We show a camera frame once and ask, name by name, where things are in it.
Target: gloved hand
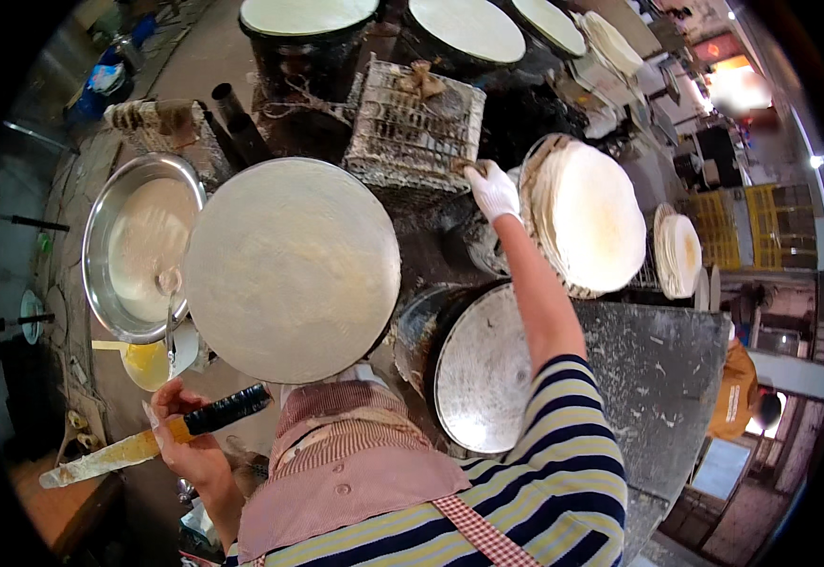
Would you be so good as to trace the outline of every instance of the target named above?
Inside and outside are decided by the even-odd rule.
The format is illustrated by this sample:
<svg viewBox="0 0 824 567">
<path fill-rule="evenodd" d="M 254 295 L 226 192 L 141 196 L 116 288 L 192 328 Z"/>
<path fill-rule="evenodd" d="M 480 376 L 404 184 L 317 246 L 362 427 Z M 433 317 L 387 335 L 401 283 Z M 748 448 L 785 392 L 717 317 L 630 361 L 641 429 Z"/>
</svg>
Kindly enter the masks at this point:
<svg viewBox="0 0 824 567">
<path fill-rule="evenodd" d="M 494 224 L 498 217 L 507 213 L 522 222 L 519 216 L 519 190 L 499 165 L 487 160 L 487 179 L 474 167 L 466 167 L 465 178 L 472 184 L 474 200 L 488 222 Z"/>
</svg>

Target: light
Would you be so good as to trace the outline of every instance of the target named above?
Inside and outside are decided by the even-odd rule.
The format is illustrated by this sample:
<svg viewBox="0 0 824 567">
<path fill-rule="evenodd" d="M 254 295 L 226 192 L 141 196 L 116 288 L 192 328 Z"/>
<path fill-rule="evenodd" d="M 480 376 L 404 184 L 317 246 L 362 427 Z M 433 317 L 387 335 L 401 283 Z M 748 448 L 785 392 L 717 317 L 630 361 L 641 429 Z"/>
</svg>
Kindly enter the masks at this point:
<svg viewBox="0 0 824 567">
<path fill-rule="evenodd" d="M 809 157 L 809 165 L 813 170 L 817 170 L 824 165 L 824 155 L 813 155 Z"/>
</svg>

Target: round griddle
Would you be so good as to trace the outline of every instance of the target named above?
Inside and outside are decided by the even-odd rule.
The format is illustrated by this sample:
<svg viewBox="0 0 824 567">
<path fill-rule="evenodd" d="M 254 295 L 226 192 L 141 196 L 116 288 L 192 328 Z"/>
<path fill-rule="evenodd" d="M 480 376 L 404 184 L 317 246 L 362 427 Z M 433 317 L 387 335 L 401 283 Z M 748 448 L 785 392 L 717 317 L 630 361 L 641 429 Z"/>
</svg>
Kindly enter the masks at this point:
<svg viewBox="0 0 824 567">
<path fill-rule="evenodd" d="M 191 317 L 235 369 L 281 384 L 332 376 L 380 337 L 399 294 L 393 223 L 338 167 L 260 163 L 201 211 L 183 264 Z"/>
<path fill-rule="evenodd" d="M 466 309 L 443 342 L 434 406 L 453 441 L 478 453 L 509 451 L 531 393 L 531 358 L 512 284 Z"/>
</svg>

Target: woman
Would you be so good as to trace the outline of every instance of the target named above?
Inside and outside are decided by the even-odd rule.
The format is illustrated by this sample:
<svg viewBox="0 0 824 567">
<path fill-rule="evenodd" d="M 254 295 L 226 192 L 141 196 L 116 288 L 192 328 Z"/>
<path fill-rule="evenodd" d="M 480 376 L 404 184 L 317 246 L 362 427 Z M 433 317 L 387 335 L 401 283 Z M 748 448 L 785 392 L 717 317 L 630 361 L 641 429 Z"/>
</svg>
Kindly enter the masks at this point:
<svg viewBox="0 0 824 567">
<path fill-rule="evenodd" d="M 466 169 L 503 244 L 534 380 L 525 427 L 502 461 L 437 452 L 364 367 L 291 391 L 270 479 L 248 499 L 213 437 L 165 423 L 208 402 L 168 383 L 151 401 L 163 460 L 190 480 L 227 564 L 610 565 L 622 557 L 627 489 L 572 304 L 526 234 L 496 163 Z"/>
</svg>

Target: stainless steel bowl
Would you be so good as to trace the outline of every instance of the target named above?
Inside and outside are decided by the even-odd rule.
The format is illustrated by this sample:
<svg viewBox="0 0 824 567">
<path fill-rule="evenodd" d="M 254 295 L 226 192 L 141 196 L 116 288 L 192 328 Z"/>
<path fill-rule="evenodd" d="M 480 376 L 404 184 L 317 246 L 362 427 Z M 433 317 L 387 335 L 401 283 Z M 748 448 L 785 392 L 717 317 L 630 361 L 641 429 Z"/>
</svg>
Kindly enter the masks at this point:
<svg viewBox="0 0 824 567">
<path fill-rule="evenodd" d="M 156 179 L 184 182 L 198 210 L 204 208 L 207 194 L 188 162 L 171 153 L 148 153 L 126 163 L 106 181 L 100 196 L 93 203 L 84 230 L 80 265 L 87 301 L 107 330 L 118 340 L 133 345 L 147 345 L 162 340 L 166 332 L 166 321 L 136 318 L 122 306 L 110 281 L 110 233 L 125 201 L 135 189 Z M 180 321 L 187 314 L 188 301 L 182 301 L 175 311 L 175 320 Z"/>
</svg>

